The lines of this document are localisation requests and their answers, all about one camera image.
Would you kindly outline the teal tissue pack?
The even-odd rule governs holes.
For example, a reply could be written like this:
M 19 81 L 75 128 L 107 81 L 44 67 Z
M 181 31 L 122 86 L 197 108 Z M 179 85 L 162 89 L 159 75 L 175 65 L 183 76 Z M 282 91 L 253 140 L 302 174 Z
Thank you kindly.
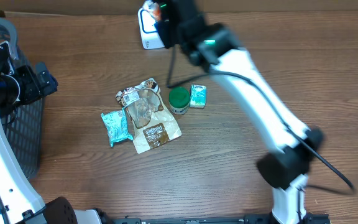
M 192 85 L 190 93 L 190 107 L 204 108 L 206 106 L 206 90 L 203 85 Z

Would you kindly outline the green lid jar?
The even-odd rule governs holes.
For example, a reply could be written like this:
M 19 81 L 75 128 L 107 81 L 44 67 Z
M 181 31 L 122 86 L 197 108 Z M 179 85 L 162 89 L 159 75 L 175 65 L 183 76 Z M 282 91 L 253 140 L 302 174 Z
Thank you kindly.
M 183 87 L 173 88 L 168 96 L 170 111 L 177 115 L 185 114 L 190 107 L 189 91 Z

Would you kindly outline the brown cookie bag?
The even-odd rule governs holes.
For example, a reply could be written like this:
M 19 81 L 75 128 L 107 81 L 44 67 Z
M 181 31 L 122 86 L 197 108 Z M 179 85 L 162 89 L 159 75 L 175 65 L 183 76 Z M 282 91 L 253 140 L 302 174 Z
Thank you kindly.
M 116 100 L 128 112 L 134 126 L 133 143 L 137 153 L 149 151 L 182 135 L 153 78 L 118 91 Z

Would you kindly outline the teal snack bar wrapper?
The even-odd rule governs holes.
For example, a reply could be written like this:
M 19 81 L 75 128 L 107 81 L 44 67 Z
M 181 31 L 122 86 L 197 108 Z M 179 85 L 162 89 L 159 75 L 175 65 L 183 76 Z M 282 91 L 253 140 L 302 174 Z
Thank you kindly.
M 115 143 L 133 140 L 133 136 L 129 133 L 126 112 L 124 108 L 112 111 L 108 114 L 101 113 L 101 119 L 107 129 L 109 144 L 111 147 Z

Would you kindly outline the orange tissue pack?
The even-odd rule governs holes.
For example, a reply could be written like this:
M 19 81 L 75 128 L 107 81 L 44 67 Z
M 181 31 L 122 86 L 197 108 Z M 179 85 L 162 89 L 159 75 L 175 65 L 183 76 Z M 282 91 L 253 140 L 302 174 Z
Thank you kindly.
M 147 11 L 156 21 L 161 20 L 161 10 L 158 3 L 153 0 L 146 0 L 142 8 Z

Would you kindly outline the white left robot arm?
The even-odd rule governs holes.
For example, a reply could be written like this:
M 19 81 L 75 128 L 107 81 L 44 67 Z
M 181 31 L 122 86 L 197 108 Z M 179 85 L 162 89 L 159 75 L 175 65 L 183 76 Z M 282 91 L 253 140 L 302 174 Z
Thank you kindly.
M 39 169 L 44 97 L 57 82 L 45 66 L 33 70 L 11 40 L 0 42 L 0 223 L 101 223 L 98 210 L 51 202 L 31 186 Z

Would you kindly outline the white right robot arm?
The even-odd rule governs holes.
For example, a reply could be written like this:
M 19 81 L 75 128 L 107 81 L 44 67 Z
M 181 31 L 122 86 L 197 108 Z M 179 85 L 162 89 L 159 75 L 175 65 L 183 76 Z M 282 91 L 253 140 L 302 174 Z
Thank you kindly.
M 208 25 L 194 1 L 156 3 L 156 29 L 165 48 L 179 45 L 191 64 L 222 85 L 268 148 L 256 166 L 273 190 L 272 223 L 308 223 L 304 189 L 323 132 L 307 127 L 282 103 L 237 36 L 221 23 Z

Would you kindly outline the white barcode scanner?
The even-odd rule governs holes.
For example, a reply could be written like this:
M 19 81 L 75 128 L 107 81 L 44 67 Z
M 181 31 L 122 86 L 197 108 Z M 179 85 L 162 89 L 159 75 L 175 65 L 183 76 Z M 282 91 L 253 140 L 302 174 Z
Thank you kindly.
M 139 9 L 137 15 L 143 48 L 145 50 L 164 48 L 164 44 L 155 27 L 155 19 L 143 8 Z

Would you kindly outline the dark grey plastic basket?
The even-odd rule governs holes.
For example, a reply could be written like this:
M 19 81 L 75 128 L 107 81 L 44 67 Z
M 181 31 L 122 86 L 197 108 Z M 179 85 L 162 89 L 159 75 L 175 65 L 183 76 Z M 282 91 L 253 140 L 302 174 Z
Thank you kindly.
M 31 66 L 17 45 L 17 31 L 12 23 L 0 18 L 0 43 L 8 42 L 14 60 Z M 30 179 L 39 170 L 44 98 L 29 105 L 0 107 L 3 131 L 16 159 Z

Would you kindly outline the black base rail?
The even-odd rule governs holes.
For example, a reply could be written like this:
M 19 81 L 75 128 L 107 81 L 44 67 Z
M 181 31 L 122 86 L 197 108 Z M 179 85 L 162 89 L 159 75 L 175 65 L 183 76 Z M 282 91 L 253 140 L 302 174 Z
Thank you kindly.
M 140 218 L 114 219 L 114 224 L 270 224 L 277 223 L 272 214 L 244 215 L 243 217 L 219 217 L 219 218 L 166 218 L 141 220 Z

